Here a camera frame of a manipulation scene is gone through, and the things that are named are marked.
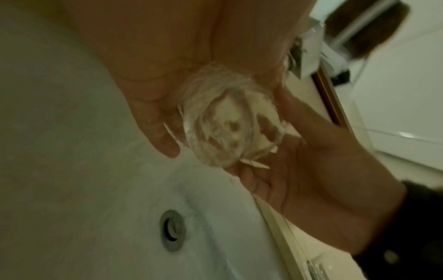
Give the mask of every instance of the skin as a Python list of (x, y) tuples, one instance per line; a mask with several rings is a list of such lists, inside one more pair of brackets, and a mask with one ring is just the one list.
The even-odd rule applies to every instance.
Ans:
[[(286, 135), (276, 154), (227, 169), (254, 195), (306, 233), (353, 255), (391, 222), (406, 188), (346, 130), (288, 93), (277, 91), (280, 114), (300, 133)], [(270, 140), (276, 128), (260, 122)]]
[(65, 0), (79, 32), (109, 69), (140, 130), (168, 157), (183, 140), (174, 94), (209, 62), (274, 90), (315, 0)]

